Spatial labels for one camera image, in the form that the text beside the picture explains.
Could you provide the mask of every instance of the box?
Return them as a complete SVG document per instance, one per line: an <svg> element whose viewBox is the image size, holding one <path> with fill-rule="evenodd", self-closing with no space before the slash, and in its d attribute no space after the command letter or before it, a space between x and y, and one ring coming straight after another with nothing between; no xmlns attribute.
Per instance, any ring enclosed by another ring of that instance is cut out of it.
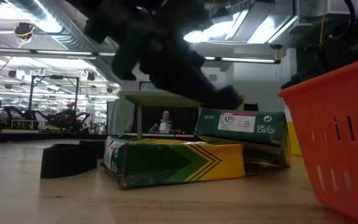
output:
<svg viewBox="0 0 358 224"><path fill-rule="evenodd" d="M245 177L242 145L108 137L102 166L122 189Z"/></svg>
<svg viewBox="0 0 358 224"><path fill-rule="evenodd" d="M247 161L290 166L284 113L202 109L195 135L210 144L242 144Z"/></svg>

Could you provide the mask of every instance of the red basket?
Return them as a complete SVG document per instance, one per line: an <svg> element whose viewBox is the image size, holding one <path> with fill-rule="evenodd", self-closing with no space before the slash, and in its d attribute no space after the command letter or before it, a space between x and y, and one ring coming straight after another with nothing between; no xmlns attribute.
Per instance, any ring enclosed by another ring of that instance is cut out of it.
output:
<svg viewBox="0 0 358 224"><path fill-rule="evenodd" d="M358 220L358 62L280 92L316 198Z"/></svg>

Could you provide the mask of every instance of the wooden surface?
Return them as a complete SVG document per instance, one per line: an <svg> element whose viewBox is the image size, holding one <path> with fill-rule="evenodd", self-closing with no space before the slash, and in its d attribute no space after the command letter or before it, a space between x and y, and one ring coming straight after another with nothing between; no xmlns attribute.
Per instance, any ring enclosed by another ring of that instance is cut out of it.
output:
<svg viewBox="0 0 358 224"><path fill-rule="evenodd" d="M352 224L314 198L303 161L243 179L119 190L102 170L40 180L38 141L0 144L0 223Z"/></svg>

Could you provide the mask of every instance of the person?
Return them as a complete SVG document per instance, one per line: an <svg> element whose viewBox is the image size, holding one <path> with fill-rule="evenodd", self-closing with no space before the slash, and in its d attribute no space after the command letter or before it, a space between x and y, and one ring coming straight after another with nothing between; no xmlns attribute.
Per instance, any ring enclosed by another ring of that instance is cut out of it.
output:
<svg viewBox="0 0 358 224"><path fill-rule="evenodd" d="M157 121L149 130L149 133L164 133L169 134L172 130L172 121L169 119L169 111L162 113L162 119Z"/></svg>

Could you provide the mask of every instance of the pipe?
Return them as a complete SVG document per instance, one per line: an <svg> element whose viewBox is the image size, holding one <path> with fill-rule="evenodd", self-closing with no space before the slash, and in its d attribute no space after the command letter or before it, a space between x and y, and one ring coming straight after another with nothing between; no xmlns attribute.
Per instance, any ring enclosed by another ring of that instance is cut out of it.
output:
<svg viewBox="0 0 358 224"><path fill-rule="evenodd" d="M60 33L61 36L53 38L61 43L68 50L96 52L97 48L93 43L77 28L73 21L62 11L62 9L52 0L5 0L10 6L24 13L32 15L32 22L44 32ZM87 60L99 69L107 80L121 83L103 59Z"/></svg>

